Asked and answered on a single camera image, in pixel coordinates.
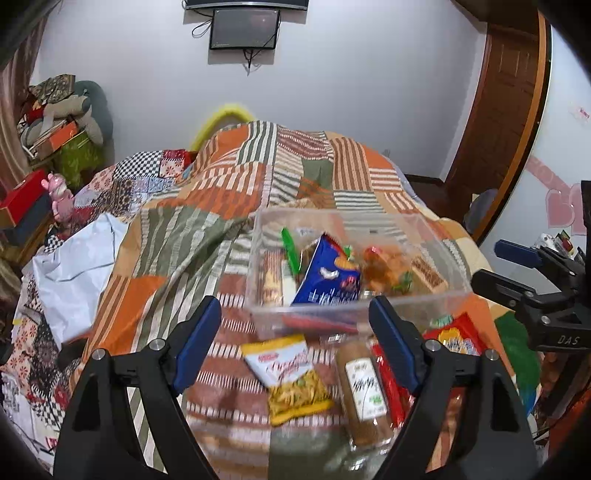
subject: yellow snack bag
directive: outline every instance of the yellow snack bag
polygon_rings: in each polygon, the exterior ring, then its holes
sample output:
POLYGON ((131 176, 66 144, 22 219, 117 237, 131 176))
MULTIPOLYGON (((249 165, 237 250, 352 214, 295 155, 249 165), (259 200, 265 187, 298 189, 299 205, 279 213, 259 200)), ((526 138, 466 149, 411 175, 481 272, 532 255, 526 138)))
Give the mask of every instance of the yellow snack bag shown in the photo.
POLYGON ((248 366, 269 389, 271 425, 333 406, 328 390, 314 370, 303 335, 248 343, 241 349, 248 366))

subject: green bag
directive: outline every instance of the green bag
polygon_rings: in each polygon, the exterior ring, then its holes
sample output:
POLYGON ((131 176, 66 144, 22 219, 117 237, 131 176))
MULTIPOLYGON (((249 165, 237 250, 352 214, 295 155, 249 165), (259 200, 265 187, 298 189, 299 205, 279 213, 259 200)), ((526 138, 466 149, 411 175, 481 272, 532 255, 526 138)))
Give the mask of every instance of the green bag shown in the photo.
POLYGON ((105 164, 102 149, 90 141, 82 131, 69 139, 55 152, 55 165, 70 188, 83 187, 83 170, 98 170, 105 164))

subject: blue gripper pad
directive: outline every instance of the blue gripper pad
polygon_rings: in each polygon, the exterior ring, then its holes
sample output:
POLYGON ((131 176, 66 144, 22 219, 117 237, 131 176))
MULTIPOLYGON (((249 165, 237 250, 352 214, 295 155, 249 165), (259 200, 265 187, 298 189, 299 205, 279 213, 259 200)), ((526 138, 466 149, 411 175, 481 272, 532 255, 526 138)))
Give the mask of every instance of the blue gripper pad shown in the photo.
POLYGON ((507 240, 499 240, 495 244, 495 255, 503 260, 523 265, 527 268, 542 266, 542 259, 534 248, 517 245, 507 240))
POLYGON ((418 396, 427 375, 427 364, 423 337, 417 328, 402 320, 385 297, 377 297, 369 304, 369 324, 384 349, 396 382, 418 396))
POLYGON ((200 319, 177 355, 177 374, 173 381, 173 389, 177 395, 195 383, 222 322, 222 306, 217 299, 211 298, 205 310, 200 305, 188 322, 195 321, 196 316, 200 316, 200 319))

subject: red snack package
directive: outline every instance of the red snack package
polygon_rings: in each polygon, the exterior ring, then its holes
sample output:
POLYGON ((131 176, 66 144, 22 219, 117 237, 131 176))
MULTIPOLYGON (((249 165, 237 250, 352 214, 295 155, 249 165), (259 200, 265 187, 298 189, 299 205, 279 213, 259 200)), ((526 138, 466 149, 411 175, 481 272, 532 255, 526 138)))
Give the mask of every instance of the red snack package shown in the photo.
POLYGON ((486 345, 480 339, 478 331, 465 312, 444 328, 429 330, 423 334, 423 338, 438 340, 449 351, 456 353, 482 355, 486 350, 486 345))
POLYGON ((384 350, 377 342, 371 347, 372 353, 375 355, 376 363, 378 364, 379 376, 382 378, 382 386, 384 393, 388 399, 388 408, 390 410, 390 418, 392 419, 393 428, 401 428, 406 415, 410 410, 410 395, 408 390, 399 387, 394 379, 394 373, 384 356, 384 350), (401 390, 406 392, 406 398, 401 398, 401 390))

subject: striped fabric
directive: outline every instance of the striped fabric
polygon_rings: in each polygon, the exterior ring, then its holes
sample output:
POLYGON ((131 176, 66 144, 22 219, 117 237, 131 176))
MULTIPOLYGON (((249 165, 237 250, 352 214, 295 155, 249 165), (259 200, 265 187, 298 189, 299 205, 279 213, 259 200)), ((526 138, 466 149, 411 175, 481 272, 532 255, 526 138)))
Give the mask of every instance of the striped fabric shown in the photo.
MULTIPOLYGON (((305 465, 298 459, 318 453, 317 439, 330 438, 327 445, 348 448, 342 434, 345 418, 335 406, 271 431, 267 393, 240 349, 257 340, 243 309, 252 243, 249 214, 286 203, 337 208, 359 212, 357 225, 365 228, 371 225, 370 213, 417 213, 417 206, 403 191, 394 166, 364 145, 329 132, 297 132, 261 121, 218 132, 183 178, 174 189, 153 197, 131 222, 72 383, 94 349, 138 351, 155 338, 166 338, 205 295, 216 296, 222 305, 221 327, 195 384, 178 399, 188 424, 220 478, 266 479, 292 450, 294 465, 275 475, 301 478, 298 468, 305 465), (304 446, 294 450, 293 438, 304 446)), ((481 260, 470 256, 471 246, 460 245, 459 238, 468 241, 465 232, 423 213, 469 274, 481 260)), ((374 227, 404 240, 394 225, 374 227)), ((503 351, 500 340, 492 343, 503 351)), ((336 396, 334 352, 318 342, 311 342, 310 349, 316 371, 336 396)), ((139 391, 129 392, 146 461, 162 470, 139 391)), ((434 464, 445 454, 440 449, 434 464)))

